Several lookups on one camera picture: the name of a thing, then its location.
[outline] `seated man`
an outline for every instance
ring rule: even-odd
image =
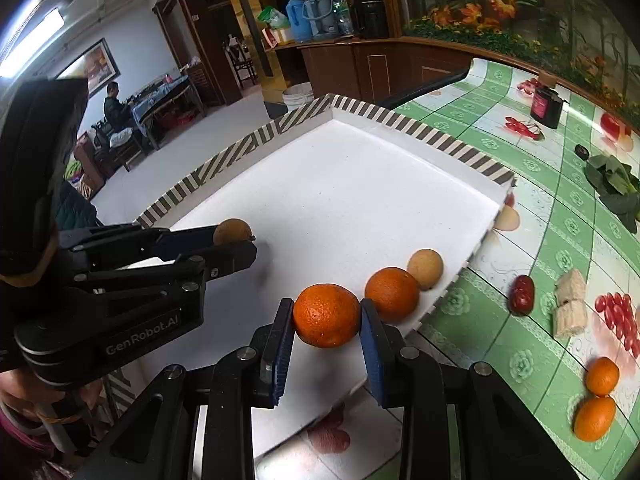
[[[111,125],[114,132],[120,132],[124,130],[124,128],[132,128],[133,136],[140,143],[140,146],[143,147],[143,151],[146,152],[146,149],[149,146],[149,141],[140,133],[136,121],[131,116],[131,108],[129,104],[123,104],[118,101],[117,97],[119,91],[120,88],[118,88],[118,83],[115,81],[111,81],[107,85],[107,97],[104,100],[104,117],[107,119],[107,122]]]

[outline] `blue gripper pad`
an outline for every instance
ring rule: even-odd
[[[293,300],[283,298],[271,325],[260,361],[260,380],[270,384],[270,401],[274,406],[284,393],[293,346]]]
[[[360,307],[360,344],[371,395],[386,408],[391,381],[396,374],[396,359],[373,302],[364,299]]]

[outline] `plastic water bottle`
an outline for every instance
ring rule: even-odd
[[[347,34],[353,34],[353,22],[351,21],[351,13],[349,12],[347,0],[331,0],[331,3],[340,35],[346,36]]]

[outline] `bottle cap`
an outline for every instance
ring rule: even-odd
[[[541,85],[546,86],[547,88],[553,89],[556,87],[558,78],[556,78],[556,76],[550,74],[549,72],[544,72],[543,70],[541,70],[538,74],[538,82]]]

